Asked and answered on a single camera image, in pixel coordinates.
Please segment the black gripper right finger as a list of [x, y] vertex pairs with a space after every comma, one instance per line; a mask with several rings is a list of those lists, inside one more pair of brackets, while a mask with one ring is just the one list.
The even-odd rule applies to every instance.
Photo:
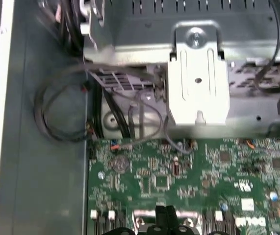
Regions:
[[199, 235], [199, 231], [196, 228], [190, 228], [188, 226], [179, 223], [176, 210], [173, 206], [166, 206], [167, 212], [167, 234], [168, 235]]

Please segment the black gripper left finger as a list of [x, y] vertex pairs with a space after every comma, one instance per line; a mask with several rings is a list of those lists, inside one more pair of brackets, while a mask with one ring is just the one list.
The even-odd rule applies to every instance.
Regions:
[[144, 232], [134, 232], [126, 227], [119, 227], [106, 233], [107, 235], [165, 235], [166, 234], [166, 208], [155, 207], [155, 223], [146, 228]]

